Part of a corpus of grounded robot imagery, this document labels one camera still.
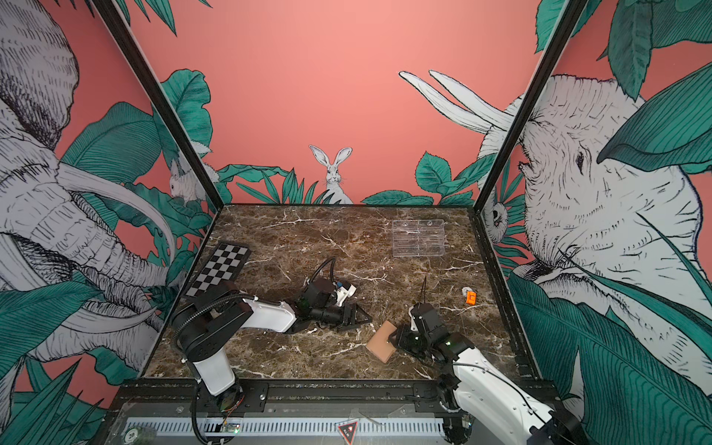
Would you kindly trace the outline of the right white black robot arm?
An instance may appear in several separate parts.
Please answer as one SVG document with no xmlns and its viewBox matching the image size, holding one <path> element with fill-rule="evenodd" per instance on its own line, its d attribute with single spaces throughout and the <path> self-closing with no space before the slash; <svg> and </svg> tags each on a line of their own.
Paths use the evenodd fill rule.
<svg viewBox="0 0 712 445">
<path fill-rule="evenodd" d="M 419 302 L 410 324 L 389 339 L 398 350 L 439 368 L 438 400 L 448 412 L 466 412 L 505 444 L 587 444 L 578 418 L 540 402 L 496 369 L 469 339 L 448 330 L 438 311 Z"/>
</svg>

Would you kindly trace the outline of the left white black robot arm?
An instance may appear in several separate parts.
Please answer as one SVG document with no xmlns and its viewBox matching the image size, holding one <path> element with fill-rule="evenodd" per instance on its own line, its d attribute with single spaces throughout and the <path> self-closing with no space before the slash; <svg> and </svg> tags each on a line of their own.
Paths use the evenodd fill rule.
<svg viewBox="0 0 712 445">
<path fill-rule="evenodd" d="M 225 345 L 241 329 L 296 334 L 311 323 L 339 332 L 370 324 L 373 318 L 349 302 L 356 287 L 349 282 L 313 278 L 295 298 L 278 303 L 260 300 L 222 280 L 192 298 L 171 319 L 172 348 L 181 355 L 198 381 L 213 397 L 240 392 Z"/>
</svg>

